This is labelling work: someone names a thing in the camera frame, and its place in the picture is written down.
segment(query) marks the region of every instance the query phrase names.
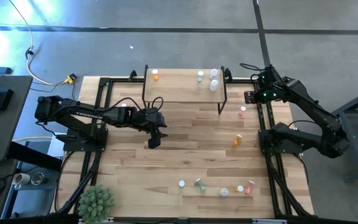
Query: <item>white cable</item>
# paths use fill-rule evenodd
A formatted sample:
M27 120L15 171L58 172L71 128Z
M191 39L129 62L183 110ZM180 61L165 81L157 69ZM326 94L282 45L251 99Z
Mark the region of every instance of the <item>white cable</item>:
M19 15L22 17L23 21L25 22L25 25L27 26L29 32L30 32L30 37L31 37L31 46L30 46L30 51L32 52L32 49L33 49L33 37L32 37L32 32L31 32L31 29L29 27L29 24L27 23L26 19L24 19L24 16L20 13L20 11L16 8L15 4L13 4L13 2L11 0L8 0L12 5L13 7L16 9L16 11L19 13ZM30 70L30 54L27 54L27 71L29 71L30 75L35 78L36 80L46 84L46 85L59 85L59 84L63 84L65 82L61 82L61 83L50 83L50 82L46 82L44 80L42 80L41 78L38 78L36 75L34 75L34 73L31 72Z
M52 137L50 137L50 136L31 136L31 137L13 139L12 141L22 141L22 140L27 140L27 139L51 139L51 138Z

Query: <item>green plant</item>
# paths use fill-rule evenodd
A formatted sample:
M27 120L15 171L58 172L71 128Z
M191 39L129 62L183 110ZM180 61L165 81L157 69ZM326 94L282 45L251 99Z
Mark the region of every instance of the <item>green plant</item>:
M95 185L81 194L78 214L87 224L101 222L107 219L113 206L114 199L109 190L102 185Z

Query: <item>wooden table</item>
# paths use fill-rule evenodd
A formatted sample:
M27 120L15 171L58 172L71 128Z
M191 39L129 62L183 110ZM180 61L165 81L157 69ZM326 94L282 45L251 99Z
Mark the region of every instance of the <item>wooden table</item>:
M94 104L98 82L99 77L84 77L81 102ZM257 140L256 105L247 105L244 119L238 116L240 106L244 105L244 91L253 89L247 84L227 84L227 105L221 115L216 113L214 103L164 103L161 112L168 127L161 130L169 137L163 138L156 149L148 149L148 134L108 126L108 145L102 153L97 183L114 195L116 206L110 215L272 218L266 163ZM125 96L140 102L142 84L115 83L110 105ZM292 121L288 103L272 105L276 122ZM243 140L234 149L232 143L237 134ZM83 152L76 152L67 161L58 190L58 207L77 187L83 157ZM282 157L288 187L302 206L313 213L302 163L291 154ZM197 178L206 185L203 194L193 185ZM178 186L180 180L186 182L183 189ZM236 186L246 185L249 180L255 182L252 196L235 193ZM218 197L222 187L230 191L226 198ZM280 208L284 211L282 193L277 188Z
M226 83L221 69L216 77L216 91L209 90L211 69L161 69L147 66L146 69L143 93L145 102L153 102L156 97L161 96L166 103L217 103L218 113L221 113L227 100ZM153 70L158 71L158 80L154 80ZM204 73L201 82L198 82L199 71Z

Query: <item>concrete floor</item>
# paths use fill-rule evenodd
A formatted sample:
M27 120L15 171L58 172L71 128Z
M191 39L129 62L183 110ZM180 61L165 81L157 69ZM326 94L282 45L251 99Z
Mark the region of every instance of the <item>concrete floor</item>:
M16 0L30 25L73 27L161 27L256 29L252 0ZM265 29L358 29L358 0L259 0ZM0 0L0 25L23 24L9 4ZM13 75L28 75L24 52L29 34L0 31L0 66ZM282 76L301 80L321 106L332 111L358 95L358 35L266 35L270 61ZM235 77L249 77L240 62L263 67L258 34L34 32L36 56L32 70L59 82L67 75L129 75L153 67L199 68L224 65ZM49 86L32 85L48 90ZM76 87L76 96L80 84ZM49 135L34 125L38 96L31 91L15 138ZM70 86L51 95L71 97ZM308 119L292 105L294 120ZM58 124L48 127L65 130ZM312 124L303 131L318 133ZM315 214L323 218L358 221L358 181L345 183L352 171L349 153L329 159L311 149L305 153Z

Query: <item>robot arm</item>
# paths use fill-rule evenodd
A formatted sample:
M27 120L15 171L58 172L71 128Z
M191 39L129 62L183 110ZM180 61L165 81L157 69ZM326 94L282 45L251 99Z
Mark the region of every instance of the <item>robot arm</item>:
M160 138L167 136L162 134L160 127L166 128L164 117L157 108L144 108L137 110L133 106L95 108L71 99L63 99L60 96L40 96L35 111L38 123L47 124L56 121L71 130L79 133L84 141L98 141L100 131L93 124L85 124L72 115L98 119L116 128L133 128L138 131L150 133L149 148L154 149L161 143ZM70 136L60 137L64 140Z
M279 146L287 139L302 146L305 151L311 147L325 156L335 158L348 148L349 141L342 128L340 120L324 110L318 101L312 99L305 86L299 81L288 77L280 77L273 66L266 67L260 72L256 80L259 91L245 92L246 103L267 103L269 101L282 100L298 105L318 126L321 127L321 136L304 133L290 129L283 123L278 123L270 129L266 141L271 146Z

